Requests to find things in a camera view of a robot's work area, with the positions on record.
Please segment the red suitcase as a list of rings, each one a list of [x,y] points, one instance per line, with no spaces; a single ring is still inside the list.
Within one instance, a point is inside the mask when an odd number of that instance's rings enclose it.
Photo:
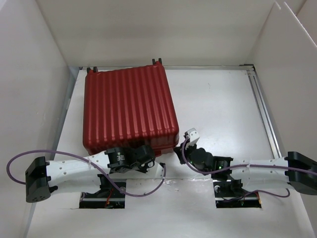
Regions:
[[[162,60],[110,71],[87,68],[83,146],[90,154],[150,145],[156,156],[179,142],[179,124]]]

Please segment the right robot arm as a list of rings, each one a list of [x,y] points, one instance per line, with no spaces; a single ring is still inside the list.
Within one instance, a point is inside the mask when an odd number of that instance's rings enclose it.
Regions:
[[[264,189],[293,189],[305,195],[317,193],[317,163],[299,152],[288,152],[286,157],[270,160],[235,160],[214,156],[196,145],[175,147],[181,164],[191,170],[210,176],[213,180],[227,181],[230,192],[241,195],[245,191]]]

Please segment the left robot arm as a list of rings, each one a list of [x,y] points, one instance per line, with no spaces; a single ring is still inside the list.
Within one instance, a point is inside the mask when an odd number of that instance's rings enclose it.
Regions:
[[[81,157],[70,153],[69,160],[47,161],[37,157],[25,172],[26,201],[36,203],[67,192],[96,193],[106,196],[110,189],[122,191],[115,179],[160,179],[166,175],[163,163],[149,145],[137,149],[115,147]]]

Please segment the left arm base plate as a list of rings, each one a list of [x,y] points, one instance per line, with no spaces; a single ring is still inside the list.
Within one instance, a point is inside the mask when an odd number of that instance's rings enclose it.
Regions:
[[[125,194],[112,185],[96,193],[82,192],[79,200],[80,209],[124,209]]]

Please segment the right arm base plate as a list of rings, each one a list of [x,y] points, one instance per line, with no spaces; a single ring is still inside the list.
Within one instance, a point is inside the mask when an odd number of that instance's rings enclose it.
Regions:
[[[261,208],[257,192],[247,192],[242,183],[237,181],[214,181],[216,208]]]

